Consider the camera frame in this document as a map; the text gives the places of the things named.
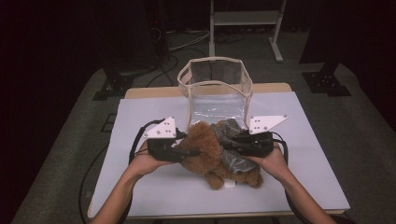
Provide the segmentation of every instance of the person's left hand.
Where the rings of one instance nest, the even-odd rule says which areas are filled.
[[[139,151],[134,155],[134,159],[128,166],[128,170],[132,170],[137,175],[147,175],[155,171],[158,167],[172,164],[170,161],[157,161],[147,151],[148,143],[145,141]]]

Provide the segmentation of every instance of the hand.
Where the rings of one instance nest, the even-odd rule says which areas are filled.
[[[148,143],[145,141],[135,154],[134,159],[129,164],[127,170],[130,170],[136,175],[143,176],[152,173],[158,167],[172,164],[170,161],[157,161],[147,151]]]
[[[259,164],[264,171],[279,181],[284,179],[285,175],[290,174],[290,169],[283,158],[278,143],[274,143],[274,150],[264,158],[251,156],[246,156],[245,158]]]

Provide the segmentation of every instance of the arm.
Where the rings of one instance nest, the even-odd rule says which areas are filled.
[[[147,142],[142,145],[140,150],[145,148],[147,148]],[[91,223],[117,223],[132,198],[136,182],[143,175],[147,175],[158,167],[170,163],[172,162],[156,161],[147,151],[137,153]]]
[[[265,158],[246,157],[257,162],[269,175],[278,180],[298,211],[311,223],[332,223],[332,218],[317,204],[286,164],[279,145]]]

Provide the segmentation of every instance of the forearm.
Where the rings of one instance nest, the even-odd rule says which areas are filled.
[[[134,185],[142,175],[127,169],[117,182],[92,223],[117,223],[132,198]]]
[[[292,172],[284,176],[280,183],[289,194],[297,210],[311,223],[334,223],[332,218],[317,204]]]

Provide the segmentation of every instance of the white tabletop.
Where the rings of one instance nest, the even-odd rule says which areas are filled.
[[[94,217],[128,164],[134,138],[149,121],[175,116],[177,127],[186,130],[188,100],[163,97],[120,100],[116,122],[88,217]],[[250,116],[285,115],[289,118],[271,131],[289,146],[289,166],[318,204],[337,213],[349,204],[294,92],[255,93]],[[211,189],[201,175],[180,164],[160,167],[138,181],[128,217],[234,217],[289,214],[282,186],[262,171],[263,185],[253,189]]]

